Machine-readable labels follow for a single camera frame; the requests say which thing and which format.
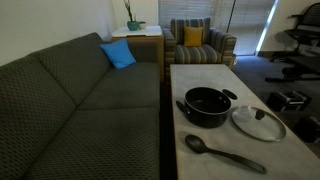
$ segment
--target sofa backrest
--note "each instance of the sofa backrest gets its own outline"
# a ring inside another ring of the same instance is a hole
[[[19,179],[76,106],[41,63],[0,67],[0,179]]]
[[[32,53],[79,105],[110,67],[97,33]]]
[[[203,27],[202,43],[209,43],[210,38],[210,18],[203,19],[172,19],[170,29],[175,37],[177,44],[184,43],[184,27]]]

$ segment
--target chair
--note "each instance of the chair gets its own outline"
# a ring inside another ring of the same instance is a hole
[[[291,17],[297,18],[296,26],[294,29],[285,30],[284,32],[296,40],[298,46],[290,53],[274,53],[270,60],[271,62],[281,57],[301,56],[299,50],[301,44],[311,46],[313,40],[320,40],[320,3],[311,5],[302,15],[292,15]]]
[[[184,27],[203,27],[200,46],[184,46]],[[210,18],[172,19],[163,29],[165,82],[170,83],[171,64],[226,64],[232,67],[236,38],[210,27]]]

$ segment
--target yellow pillow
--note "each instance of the yellow pillow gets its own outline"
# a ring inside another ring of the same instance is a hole
[[[184,46],[201,46],[203,27],[184,27]]]

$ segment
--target potted plant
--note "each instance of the potted plant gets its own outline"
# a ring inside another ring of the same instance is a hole
[[[132,19],[132,13],[131,13],[131,5],[130,5],[130,0],[123,0],[124,5],[126,6],[126,9],[129,14],[130,21],[127,22],[127,26],[130,31],[136,31],[139,29],[139,22],[137,22],[135,19]]]

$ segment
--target side table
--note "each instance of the side table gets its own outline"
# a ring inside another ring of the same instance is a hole
[[[160,69],[160,82],[164,82],[164,38],[160,26],[147,26],[145,29],[130,31],[121,27],[112,33],[111,41],[126,38],[128,41],[154,41],[158,48],[158,65]]]

